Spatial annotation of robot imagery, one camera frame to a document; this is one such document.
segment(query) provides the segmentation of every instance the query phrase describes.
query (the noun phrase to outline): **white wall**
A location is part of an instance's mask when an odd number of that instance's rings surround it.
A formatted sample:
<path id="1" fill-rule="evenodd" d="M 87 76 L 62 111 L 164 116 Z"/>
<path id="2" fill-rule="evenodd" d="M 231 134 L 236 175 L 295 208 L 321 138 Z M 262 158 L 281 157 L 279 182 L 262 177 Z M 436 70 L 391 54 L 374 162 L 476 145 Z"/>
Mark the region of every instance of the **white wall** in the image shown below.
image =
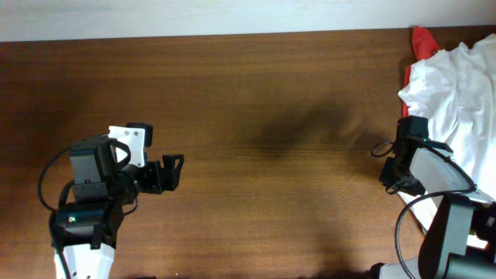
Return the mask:
<path id="1" fill-rule="evenodd" d="M 496 24 L 496 0 L 0 0 L 0 41 Z"/>

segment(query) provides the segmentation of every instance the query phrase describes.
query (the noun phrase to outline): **wood grain surface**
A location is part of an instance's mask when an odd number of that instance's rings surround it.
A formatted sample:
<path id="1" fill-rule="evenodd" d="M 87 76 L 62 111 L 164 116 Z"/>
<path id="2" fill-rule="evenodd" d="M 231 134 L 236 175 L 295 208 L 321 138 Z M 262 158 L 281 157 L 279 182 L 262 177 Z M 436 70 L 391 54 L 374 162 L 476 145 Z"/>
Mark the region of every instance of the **wood grain surface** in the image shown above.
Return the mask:
<path id="1" fill-rule="evenodd" d="M 494 27 L 432 29 L 441 47 Z M 0 274 L 55 278 L 36 196 L 64 146 L 153 124 L 150 159 L 183 153 L 181 184 L 140 195 L 111 278 L 352 277 L 396 262 L 404 206 L 369 149 L 394 139 L 411 30 L 0 44 Z M 50 170 L 55 206 L 71 168 Z M 409 215 L 405 257 L 422 234 Z"/>

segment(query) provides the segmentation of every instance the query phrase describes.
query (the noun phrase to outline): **black mount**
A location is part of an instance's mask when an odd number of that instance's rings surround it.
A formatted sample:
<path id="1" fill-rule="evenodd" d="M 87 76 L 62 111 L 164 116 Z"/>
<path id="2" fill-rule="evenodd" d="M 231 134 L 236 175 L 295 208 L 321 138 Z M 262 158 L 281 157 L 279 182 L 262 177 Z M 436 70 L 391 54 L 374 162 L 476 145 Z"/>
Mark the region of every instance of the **black mount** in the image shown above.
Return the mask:
<path id="1" fill-rule="evenodd" d="M 453 152 L 445 143 L 432 141 L 429 139 L 429 130 L 427 126 L 427 118 L 418 116 L 409 116 L 398 120 L 396 129 L 396 141 L 393 143 L 393 157 L 388 157 L 382 169 L 379 181 L 382 182 L 387 189 L 392 188 L 394 191 L 389 192 L 395 194 L 399 191 L 410 195 L 423 195 L 425 188 L 413 177 L 410 172 L 410 164 L 412 163 L 413 155 L 418 148 L 422 148 L 418 143 L 412 141 L 400 141 L 398 139 L 404 136 L 417 137 L 425 142 L 425 144 Z"/>
<path id="2" fill-rule="evenodd" d="M 160 195 L 164 191 L 174 191 L 179 186 L 184 155 L 163 155 L 162 161 L 164 167 L 160 166 L 159 160 L 146 162 L 141 180 L 141 192 Z"/>

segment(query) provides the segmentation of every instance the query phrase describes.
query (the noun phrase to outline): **white bracket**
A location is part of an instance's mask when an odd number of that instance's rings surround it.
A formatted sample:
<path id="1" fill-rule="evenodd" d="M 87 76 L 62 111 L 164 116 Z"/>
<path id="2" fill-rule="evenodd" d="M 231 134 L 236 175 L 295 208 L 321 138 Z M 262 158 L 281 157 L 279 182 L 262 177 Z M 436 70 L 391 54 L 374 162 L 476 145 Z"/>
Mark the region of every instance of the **white bracket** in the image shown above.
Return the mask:
<path id="1" fill-rule="evenodd" d="M 108 133 L 109 138 L 118 140 L 121 143 L 126 144 L 131 151 L 131 161 L 137 167 L 145 166 L 145 129 L 141 128 L 127 128 L 110 126 L 108 128 L 110 133 Z M 126 158 L 127 154 L 119 148 L 115 149 L 117 156 L 117 161 L 120 162 Z"/>
<path id="2" fill-rule="evenodd" d="M 114 248 L 102 243 L 100 249 L 91 249 L 90 244 L 79 244 L 64 247 L 64 256 L 69 266 L 71 279 L 107 279 L 110 267 L 114 262 Z M 59 255 L 55 253 L 53 259 L 56 279 L 69 279 L 65 277 Z"/>
<path id="3" fill-rule="evenodd" d="M 453 158 L 453 154 L 446 150 L 436 150 L 445 156 Z M 469 188 L 469 184 L 465 178 L 453 166 L 426 148 L 417 149 L 410 164 L 410 171 L 415 178 L 420 180 L 428 193 Z M 482 192 L 480 189 L 466 196 L 475 202 L 494 202 L 491 196 Z M 439 206 L 440 202 L 441 199 L 435 200 L 437 206 Z"/>

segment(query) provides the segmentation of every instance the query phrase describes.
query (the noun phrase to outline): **black cable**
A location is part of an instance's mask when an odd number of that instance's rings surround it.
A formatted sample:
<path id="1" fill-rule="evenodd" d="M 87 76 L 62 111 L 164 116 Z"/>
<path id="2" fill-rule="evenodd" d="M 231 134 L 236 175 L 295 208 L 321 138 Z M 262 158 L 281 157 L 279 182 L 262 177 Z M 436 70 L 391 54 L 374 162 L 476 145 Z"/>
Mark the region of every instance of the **black cable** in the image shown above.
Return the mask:
<path id="1" fill-rule="evenodd" d="M 55 230 L 53 225 L 55 224 L 55 212 L 50 214 L 50 218 L 48 221 L 48 227 L 50 230 L 50 236 L 52 237 L 53 246 L 55 247 L 55 251 L 57 251 L 57 255 L 59 255 L 60 262 L 62 263 L 62 268 L 64 269 L 64 274 L 66 279 L 71 279 L 71 272 L 69 271 L 69 266 L 67 265 L 67 261 L 64 257 L 64 250 L 62 249 L 58 237 L 55 235 Z"/>
<path id="2" fill-rule="evenodd" d="M 386 144 L 391 144 L 391 147 L 386 152 L 384 152 L 382 154 L 377 154 L 374 152 L 379 146 L 383 146 Z M 384 156 L 388 155 L 391 151 L 393 151 L 393 142 L 383 142 L 383 143 L 378 143 L 378 144 L 374 145 L 374 147 L 372 147 L 372 149 L 370 150 L 370 155 L 372 155 L 373 157 L 376 157 L 376 158 L 380 158 L 380 157 L 384 157 Z"/>
<path id="3" fill-rule="evenodd" d="M 134 201 L 135 201 L 136 205 L 134 205 L 134 208 L 133 209 L 131 209 L 128 212 L 124 213 L 124 216 L 129 215 L 129 214 L 135 212 L 138 209 L 138 205 L 140 205 L 140 200 L 138 198 L 134 198 Z"/>
<path id="4" fill-rule="evenodd" d="M 48 162 L 48 164 L 44 167 L 43 171 L 41 172 L 40 174 L 40 178 L 38 178 L 38 199 L 40 200 L 41 204 L 48 210 L 54 212 L 56 209 L 49 206 L 47 204 L 47 202 L 43 199 L 43 194 L 41 193 L 41 184 L 43 183 L 43 179 L 45 178 L 45 174 L 47 174 L 47 171 L 48 169 L 50 168 L 50 166 L 60 157 L 62 156 L 64 153 L 66 153 L 68 150 L 70 150 L 71 147 L 68 146 L 66 148 L 64 148 L 62 151 L 60 151 L 59 153 L 57 153 L 57 155 L 55 155 L 52 160 L 50 160 L 50 162 Z"/>
<path id="5" fill-rule="evenodd" d="M 387 186 L 386 187 L 386 193 L 388 193 L 390 195 L 397 194 L 399 191 L 401 191 L 403 189 L 404 186 L 405 186 L 405 181 L 398 181 L 391 186 Z"/>
<path id="6" fill-rule="evenodd" d="M 427 150 L 433 152 L 435 155 L 439 156 L 440 158 L 444 159 L 445 162 L 447 162 L 449 165 L 455 168 L 462 176 L 463 178 L 468 182 L 469 188 L 465 190 L 451 190 L 451 191 L 439 191 L 436 193 L 431 193 L 427 195 L 423 195 L 422 197 L 416 198 L 415 200 L 411 201 L 408 203 L 403 210 L 401 210 L 400 215 L 398 216 L 398 220 L 396 221 L 396 226 L 394 228 L 394 248 L 396 249 L 396 255 L 398 256 L 398 260 L 400 262 L 401 267 L 405 271 L 405 273 L 408 275 L 410 279 L 415 279 L 415 276 L 413 276 L 412 272 L 408 269 L 406 266 L 405 260 L 403 260 L 403 256 L 401 255 L 401 247 L 400 247 L 400 228 L 401 228 L 401 221 L 403 221 L 403 218 L 405 217 L 406 213 L 413 207 L 413 205 L 417 204 L 418 202 L 424 201 L 427 198 L 434 198 L 434 197 L 439 197 L 441 195 L 447 195 L 447 194 L 469 194 L 477 190 L 477 186 L 472 181 L 472 178 L 463 171 L 463 169 L 457 165 L 455 162 L 453 162 L 448 156 L 443 155 L 440 153 L 438 150 L 430 147 L 425 141 L 422 139 L 418 139 L 412 136 L 404 136 L 400 139 L 397 139 L 396 142 L 401 142 L 401 141 L 410 141 L 414 143 L 420 144 L 422 147 L 425 147 Z"/>
<path id="7" fill-rule="evenodd" d="M 71 190 L 72 185 L 74 185 L 74 180 L 67 182 L 62 188 L 62 192 L 59 197 L 59 208 L 63 207 L 67 202 L 67 197 L 69 196 L 69 191 Z"/>

